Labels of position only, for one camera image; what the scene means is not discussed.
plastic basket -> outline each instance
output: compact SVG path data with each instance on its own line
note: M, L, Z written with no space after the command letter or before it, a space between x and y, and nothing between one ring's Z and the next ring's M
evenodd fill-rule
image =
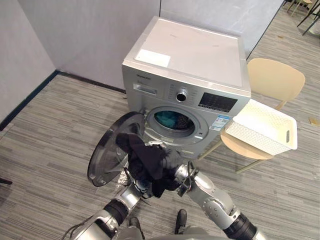
M296 120L253 99L228 122L225 132L271 155L298 147Z

wooden chair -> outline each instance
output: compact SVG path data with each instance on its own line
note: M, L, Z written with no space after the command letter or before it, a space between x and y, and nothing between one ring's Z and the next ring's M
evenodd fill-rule
M296 6L295 6L295 8L294 8L294 10L292 11L292 13L291 13L291 17L293 16L293 14L295 13L295 11L297 10L297 8L299 7L299 5L300 4L304 4L304 5L312 5L312 1L311 0L300 0L300 1L297 1L297 3L296 3ZM295 4L295 0L292 0L292 3L291 3L291 5L289 6L289 8L287 9L287 11L286 12L289 12L289 10L291 9L291 7L293 6Z
M301 92L306 81L305 76L300 71L271 59L254 58L248 63L247 68L251 91L280 100L281 102L275 107L276 110L280 110L287 101L293 100ZM231 136L224 130L221 130L220 137L221 140L201 155L198 161L206 157L222 143L237 154L256 159L255 162L237 170L236 173L241 173L274 157Z

gray wall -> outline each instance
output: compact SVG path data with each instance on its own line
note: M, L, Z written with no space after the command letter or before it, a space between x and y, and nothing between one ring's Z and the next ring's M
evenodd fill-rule
M0 0L0 122L55 67L17 0Z
M19 0L59 70L124 88L121 63L159 0Z
M267 29L283 0L162 0L161 17L243 37L248 55Z

energy label sticker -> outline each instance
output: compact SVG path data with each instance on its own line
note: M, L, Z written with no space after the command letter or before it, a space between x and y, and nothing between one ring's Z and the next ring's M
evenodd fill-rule
M226 123L230 120L229 116L219 115L217 119L212 123L210 129L215 131L220 131L224 128Z

black shoe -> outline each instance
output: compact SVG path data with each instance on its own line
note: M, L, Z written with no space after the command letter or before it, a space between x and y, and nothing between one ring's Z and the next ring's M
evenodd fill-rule
M185 227L187 224L187 211L180 209L176 216L174 234L179 234L179 229Z
M145 235L141 230L141 226L138 218L136 218L135 216L131 217L129 219L129 226L135 226L137 229L139 229L142 235L142 239L145 239Z

